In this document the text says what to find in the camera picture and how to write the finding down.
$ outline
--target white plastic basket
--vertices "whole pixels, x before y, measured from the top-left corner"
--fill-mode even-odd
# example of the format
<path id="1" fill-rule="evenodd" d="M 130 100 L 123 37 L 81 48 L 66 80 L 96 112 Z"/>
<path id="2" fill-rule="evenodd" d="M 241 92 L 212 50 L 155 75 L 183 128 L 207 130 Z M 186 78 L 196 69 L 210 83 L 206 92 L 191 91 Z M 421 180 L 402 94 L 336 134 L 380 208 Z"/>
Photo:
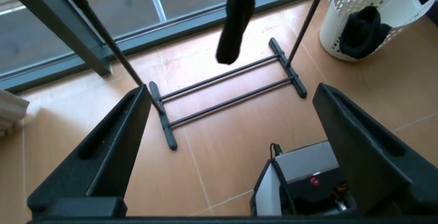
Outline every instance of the white plastic basket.
<path id="1" fill-rule="evenodd" d="M 339 50 L 341 33 L 350 14 L 358 12 L 368 5 L 377 7 L 381 14 L 381 22 L 392 27 L 386 39 L 378 47 L 379 49 L 399 34 L 404 26 L 423 16 L 434 1 L 429 0 L 421 5 L 418 0 L 331 0 L 320 31 L 321 45 L 336 58 L 357 61 L 358 59 L 345 55 Z"/>

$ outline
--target dark metal window frame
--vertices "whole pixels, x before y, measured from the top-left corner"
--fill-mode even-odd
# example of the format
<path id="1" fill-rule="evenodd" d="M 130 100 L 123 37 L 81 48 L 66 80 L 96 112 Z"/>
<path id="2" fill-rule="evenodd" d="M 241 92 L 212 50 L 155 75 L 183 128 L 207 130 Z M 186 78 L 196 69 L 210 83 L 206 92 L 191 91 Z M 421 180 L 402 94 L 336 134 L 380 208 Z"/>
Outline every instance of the dark metal window frame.
<path id="1" fill-rule="evenodd" d="M 70 10 L 72 16 L 75 16 L 75 20 L 81 20 L 80 15 L 77 13 L 74 7 L 67 0 L 65 1 L 66 3 L 64 3 L 64 9 Z M 297 0 L 256 0 L 255 12 L 263 12 L 293 1 Z M 199 12 L 198 14 L 193 14 L 189 17 L 161 24 L 159 25 L 159 27 L 150 27 L 143 32 L 136 33 L 135 36 L 132 36 L 131 34 L 130 36 L 117 38 L 116 42 L 125 55 L 131 55 L 134 53 L 139 53 L 146 49 L 150 49 L 152 47 L 159 46 L 163 43 L 170 42 L 172 40 L 176 40 L 212 27 L 216 27 L 223 23 L 225 17 L 226 13 L 224 10 L 224 6 L 219 5 L 215 8 L 210 9 L 209 11 L 204 10 Z M 83 20 L 81 24 L 84 27 L 88 27 L 87 23 L 85 23 L 85 21 Z M 70 23 L 66 24 L 64 21 L 63 26 L 71 27 L 73 25 Z M 59 27 L 53 28 L 52 26 L 49 28 L 57 35 L 59 34 L 59 32 L 57 32 L 57 30 L 60 29 Z M 92 32 L 91 28 L 88 27 L 86 29 L 86 32 L 83 32 L 80 36 L 84 36 L 84 34 L 88 37 L 88 40 L 90 39 L 89 37 L 93 37 L 94 40 L 96 40 L 96 43 L 101 43 L 101 41 L 96 37 L 94 32 Z M 89 55 L 86 58 L 81 58 L 81 55 L 83 55 L 83 53 L 78 53 L 74 49 L 73 51 L 77 55 L 65 55 L 63 58 L 54 59 L 51 62 L 46 61 L 45 64 L 38 65 L 32 69 L 26 69 L 25 71 L 15 73 L 14 75 L 2 79 L 0 81 L 0 89 L 7 90 L 13 93 L 18 93 L 87 69 L 100 69 L 100 72 L 98 72 L 99 75 L 106 75 L 109 74 L 109 72 L 102 71 L 102 68 L 109 69 L 110 61 L 115 59 L 110 49 L 105 46 L 99 48 L 94 47 L 92 50 L 90 50 L 90 48 L 88 47 L 88 53 L 95 53 L 97 51 L 99 55 L 99 61 L 96 61 L 96 59 L 93 58 L 90 59 Z"/>

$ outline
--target black cable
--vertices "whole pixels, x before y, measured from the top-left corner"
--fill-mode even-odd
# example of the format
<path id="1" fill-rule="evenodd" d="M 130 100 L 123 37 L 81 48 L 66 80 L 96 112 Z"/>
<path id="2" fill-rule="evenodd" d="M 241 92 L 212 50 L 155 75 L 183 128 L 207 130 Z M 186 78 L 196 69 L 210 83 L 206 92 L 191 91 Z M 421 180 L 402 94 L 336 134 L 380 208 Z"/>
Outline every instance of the black cable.
<path id="1" fill-rule="evenodd" d="M 270 145 L 270 161 L 272 166 L 274 167 L 275 173 L 277 175 L 277 177 L 280 180 L 280 186 L 281 188 L 283 188 L 284 193 L 286 194 L 286 198 L 287 198 L 287 202 L 289 204 L 289 211 L 293 214 L 296 215 L 296 208 L 295 208 L 295 203 L 294 200 L 292 199 L 292 196 L 290 195 L 290 191 L 289 189 L 287 189 L 287 181 L 286 178 L 281 170 L 281 167 L 279 165 L 279 163 L 275 160 L 275 156 L 272 156 L 272 149 L 275 150 L 275 154 L 278 155 L 281 152 L 281 148 L 280 145 L 272 143 Z"/>

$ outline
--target white curtain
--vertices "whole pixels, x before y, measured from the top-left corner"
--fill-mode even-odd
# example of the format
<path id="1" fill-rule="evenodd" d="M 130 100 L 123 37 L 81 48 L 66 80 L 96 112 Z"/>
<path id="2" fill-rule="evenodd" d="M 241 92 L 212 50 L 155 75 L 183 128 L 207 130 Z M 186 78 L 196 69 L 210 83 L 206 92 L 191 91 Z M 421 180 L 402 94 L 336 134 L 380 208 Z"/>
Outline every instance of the white curtain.
<path id="1" fill-rule="evenodd" d="M 0 136 L 5 136 L 15 122 L 23 119 L 29 102 L 0 90 Z"/>

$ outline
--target black metal pole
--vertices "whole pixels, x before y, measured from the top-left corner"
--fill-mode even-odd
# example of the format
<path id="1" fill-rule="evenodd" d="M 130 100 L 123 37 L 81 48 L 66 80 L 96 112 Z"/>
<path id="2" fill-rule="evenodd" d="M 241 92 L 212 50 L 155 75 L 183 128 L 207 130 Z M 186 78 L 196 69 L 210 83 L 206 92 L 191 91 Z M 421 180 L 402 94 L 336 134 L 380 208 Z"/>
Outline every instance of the black metal pole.
<path id="1" fill-rule="evenodd" d="M 313 0 L 312 6 L 309 9 L 309 13 L 306 16 L 306 20 L 302 24 L 300 33 L 298 34 L 298 37 L 296 38 L 296 42 L 295 42 L 294 48 L 290 52 L 289 59 L 287 61 L 287 66 L 290 66 L 290 64 L 292 62 L 292 59 L 294 59 L 295 53 L 298 50 L 298 47 L 300 46 L 302 38 L 304 37 L 304 34 L 306 33 L 306 30 L 307 30 L 307 28 L 308 28 L 308 26 L 310 24 L 310 21 L 313 18 L 313 15 L 315 14 L 316 8 L 318 7 L 318 4 L 320 3 L 320 1 L 321 0 Z"/>
<path id="2" fill-rule="evenodd" d="M 106 30 L 105 26 L 103 26 L 102 22 L 99 20 L 97 15 L 94 13 L 93 9 L 91 9 L 87 0 L 72 0 L 76 6 L 82 10 L 83 14 L 88 18 L 93 27 L 97 30 L 97 32 L 101 35 L 102 39 L 106 42 L 108 47 L 113 51 L 114 55 L 120 60 L 120 63 L 124 66 L 126 71 L 130 74 L 133 80 L 137 83 L 138 86 L 143 85 L 142 79 L 136 73 L 134 68 L 126 59 L 123 52 L 118 48 L 116 42 L 112 39 L 110 33 Z M 163 113 L 164 111 L 158 106 L 157 101 L 152 98 L 151 93 L 147 91 L 149 97 L 152 100 L 152 104 L 158 110 L 159 113 Z"/>
<path id="3" fill-rule="evenodd" d="M 206 79 L 206 80 L 204 80 L 204 81 L 201 81 L 201 82 L 199 82 L 199 83 L 193 84 L 193 85 L 191 85 L 191 86 L 188 86 L 188 87 L 182 88 L 181 90 L 177 90 L 177 91 L 175 91 L 175 92 L 169 93 L 169 94 L 167 94 L 167 95 L 164 95 L 164 96 L 160 97 L 159 99 L 162 100 L 162 101 L 165 100 L 165 99 L 169 99 L 169 98 L 174 97 L 174 96 L 176 96 L 176 95 L 179 95 L 179 94 L 181 94 L 181 93 L 184 93 L 184 92 L 187 92 L 187 91 L 189 91 L 189 90 L 192 90 L 192 89 L 198 88 L 198 87 L 203 86 L 203 85 L 205 85 L 205 84 L 209 84 L 209 83 L 211 83 L 211 82 L 214 82 L 214 81 L 216 81 L 216 80 L 219 80 L 219 79 L 222 79 L 222 78 L 224 78 L 224 77 L 230 76 L 230 75 L 232 75 L 232 74 L 238 73 L 238 72 L 243 71 L 243 70 L 245 70 L 245 69 L 249 69 L 249 68 L 251 68 L 251 67 L 257 66 L 258 64 L 262 64 L 262 63 L 264 63 L 264 62 L 267 62 L 267 61 L 272 60 L 272 59 L 274 59 L 274 58 L 277 58 L 277 57 L 279 57 L 279 56 L 280 56 L 279 54 L 271 55 L 271 56 L 266 57 L 266 58 L 264 58 L 264 59 L 261 59 L 261 60 L 258 60 L 258 61 L 256 61 L 256 62 L 253 62 L 253 63 L 247 64 L 246 66 L 241 66 L 241 67 L 239 67 L 239 68 L 237 68 L 237 69 L 234 69 L 234 70 L 231 70 L 231 71 L 229 71 L 229 72 L 226 72 L 226 73 L 223 73 L 223 74 L 217 75 L 217 76 L 215 76 L 215 77 L 212 77 L 212 78 Z"/>
<path id="4" fill-rule="evenodd" d="M 241 96 L 239 96 L 239 97 L 235 97 L 235 98 L 233 98 L 233 99 L 231 99 L 231 100 L 224 101 L 223 103 L 219 103 L 218 105 L 214 105 L 213 107 L 206 108 L 206 109 L 204 109 L 204 110 L 202 110 L 202 111 L 199 111 L 199 112 L 194 113 L 194 114 L 191 114 L 191 115 L 189 115 L 189 116 L 187 116 L 187 117 L 181 118 L 181 119 L 179 119 L 179 120 L 177 120 L 177 121 L 173 121 L 173 122 L 171 122 L 171 123 L 169 124 L 169 127 L 172 127 L 172 126 L 178 125 L 178 124 L 180 124 L 180 123 L 184 123 L 184 122 L 189 121 L 189 120 L 191 120 L 191 119 L 195 119 L 196 117 L 199 117 L 199 116 L 204 115 L 204 114 L 206 114 L 206 113 L 212 112 L 212 111 L 217 110 L 217 109 L 219 109 L 219 108 L 223 108 L 223 107 L 225 107 L 226 105 L 230 105 L 230 104 L 232 104 L 232 103 L 235 103 L 236 101 L 240 101 L 240 100 L 243 100 L 243 99 L 248 98 L 248 97 L 250 97 L 250 96 L 256 95 L 256 94 L 258 94 L 258 93 L 260 93 L 260 92 L 263 92 L 263 91 L 265 91 L 265 90 L 269 90 L 270 88 L 274 88 L 275 86 L 278 86 L 278 85 L 283 84 L 283 83 L 285 83 L 285 82 L 289 82 L 292 78 L 294 78 L 294 77 L 288 77 L 288 78 L 285 78 L 285 79 L 279 80 L 279 81 L 274 82 L 274 83 L 272 83 L 272 84 L 268 84 L 267 86 L 264 86 L 264 87 L 258 88 L 258 89 L 256 89 L 256 90 L 253 90 L 253 91 L 251 91 L 251 92 L 248 92 L 248 93 L 246 93 L 246 94 L 243 94 L 243 95 L 241 95 Z"/>

